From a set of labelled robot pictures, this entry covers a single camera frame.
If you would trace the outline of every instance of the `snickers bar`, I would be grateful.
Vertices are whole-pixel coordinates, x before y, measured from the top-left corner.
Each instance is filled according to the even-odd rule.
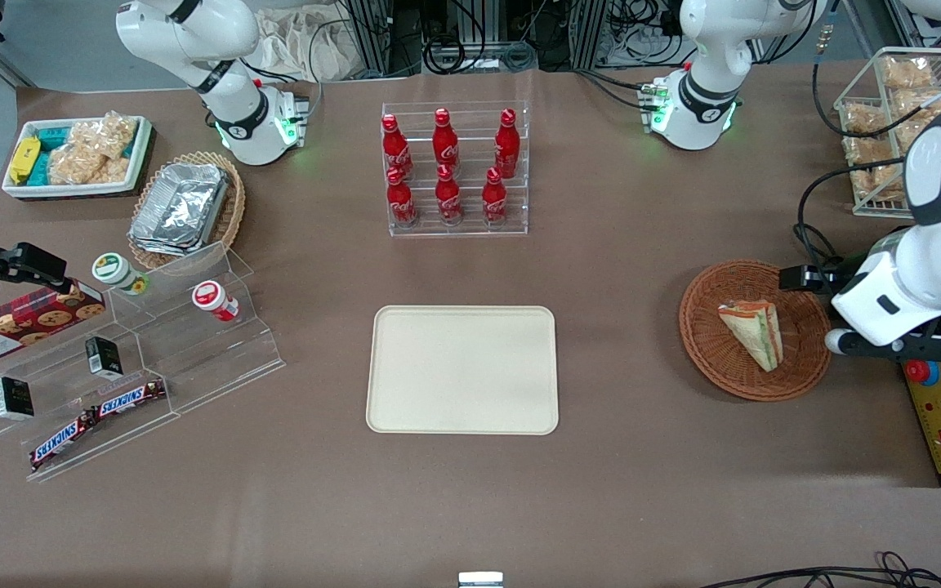
[[[93,425],[96,425],[96,412],[93,410],[83,410],[78,418],[68,423],[66,427],[60,429],[51,438],[46,439],[40,446],[34,448],[31,452],[31,473],[37,472],[38,468],[44,466],[46,462],[60,454],[64,447],[69,446],[75,439],[81,438],[86,431]]]
[[[162,380],[153,380],[139,388],[134,388],[134,390],[126,392],[126,394],[120,395],[120,397],[109,399],[109,401],[104,402],[104,404],[100,406],[94,406],[90,410],[95,414],[97,421],[102,421],[109,414],[119,414],[123,412],[123,410],[141,405],[149,401],[149,399],[160,397],[162,394],[165,394],[165,382]]]

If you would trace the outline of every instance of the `small black box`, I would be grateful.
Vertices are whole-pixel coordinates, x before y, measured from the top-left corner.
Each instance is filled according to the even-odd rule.
[[[106,380],[117,380],[123,376],[123,361],[118,357],[118,345],[100,337],[86,339],[86,358],[89,372]]]
[[[0,418],[23,421],[30,417],[34,417],[34,405],[27,382],[0,377]]]

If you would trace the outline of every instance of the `cookie box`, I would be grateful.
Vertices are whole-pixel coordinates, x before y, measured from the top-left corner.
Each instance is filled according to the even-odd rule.
[[[121,182],[105,184],[74,184],[26,186],[16,185],[10,172],[3,175],[2,191],[10,194],[16,200],[78,200],[79,198],[108,198],[111,196],[128,196],[128,191],[136,187],[140,179],[140,172],[145,164],[147,145],[152,136],[152,124],[143,116],[130,116],[137,119],[137,131],[133,139],[133,153],[130,155],[130,168],[126,170],[126,179]],[[57,127],[71,127],[75,123],[92,122],[100,120],[100,116],[92,118],[61,118],[57,120],[33,120],[24,123],[20,136],[16,137],[16,145],[10,152],[10,157],[19,148],[20,142],[27,137],[34,137],[42,129],[56,129]]]
[[[100,292],[77,279],[72,282],[67,294],[40,287],[0,305],[0,357],[105,311]]]

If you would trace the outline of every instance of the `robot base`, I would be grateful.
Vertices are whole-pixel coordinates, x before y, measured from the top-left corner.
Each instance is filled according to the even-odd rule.
[[[654,79],[653,94],[638,92],[639,104],[658,107],[656,111],[642,112],[641,120],[645,131],[662,135],[670,145],[687,150],[706,149],[716,144],[721,133],[731,126],[735,103],[724,113],[718,109],[703,112],[703,119],[713,113],[712,118],[710,122],[699,122],[680,96],[680,81],[686,74],[686,70],[679,69],[665,78]]]
[[[268,98],[268,115],[247,139],[228,137],[220,124],[216,130],[231,150],[235,159],[247,165],[266,165],[283,156],[295,146],[303,146],[307,131],[307,99],[292,97],[290,92],[279,92],[263,86],[261,92]]]

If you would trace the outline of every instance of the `jar lid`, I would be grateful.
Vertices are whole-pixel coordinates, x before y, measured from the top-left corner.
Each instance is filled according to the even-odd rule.
[[[203,311],[216,311],[224,305],[224,287],[211,279],[205,280],[191,291],[191,302]]]
[[[130,263],[118,253],[105,253],[93,261],[93,278],[102,283],[119,283],[130,273]]]

